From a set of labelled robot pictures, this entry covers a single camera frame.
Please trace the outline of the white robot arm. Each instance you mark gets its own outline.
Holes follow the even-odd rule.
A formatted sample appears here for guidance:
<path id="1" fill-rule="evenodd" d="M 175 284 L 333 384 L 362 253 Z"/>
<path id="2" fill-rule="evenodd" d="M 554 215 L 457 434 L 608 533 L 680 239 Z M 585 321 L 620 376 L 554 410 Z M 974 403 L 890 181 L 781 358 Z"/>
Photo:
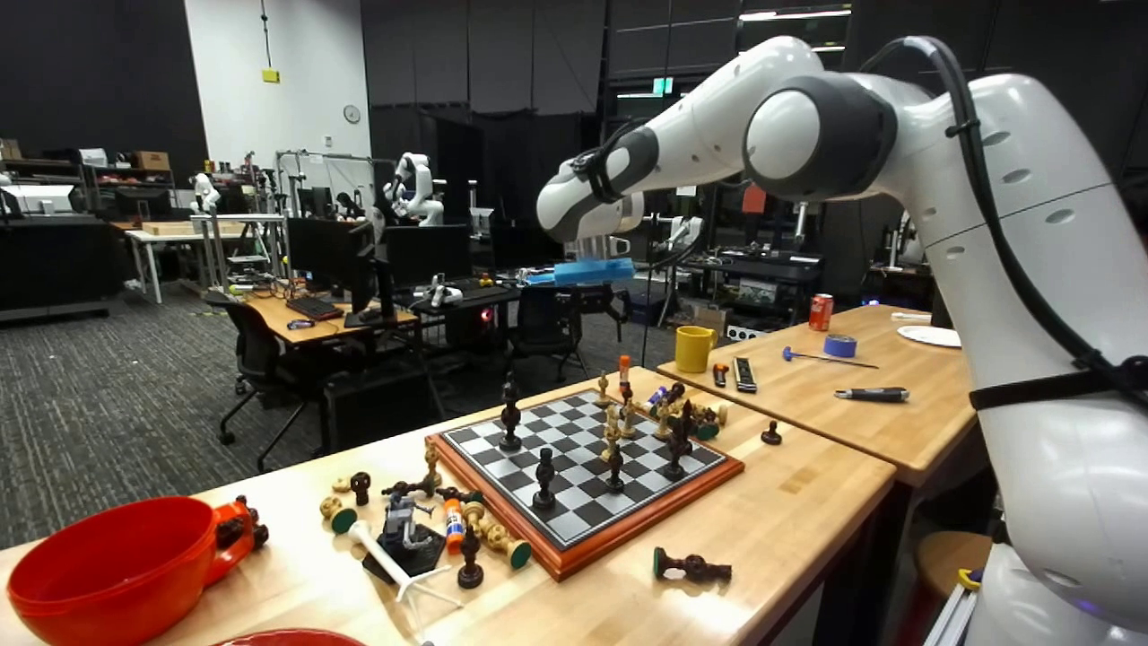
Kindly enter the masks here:
<path id="1" fill-rule="evenodd" d="M 1058 95 L 974 77 L 938 34 L 897 34 L 863 72 L 771 34 L 566 159 L 534 215 L 585 239 L 628 192 L 730 177 L 912 215 L 1005 504 L 970 646 L 1146 646 L 1148 246 Z"/>

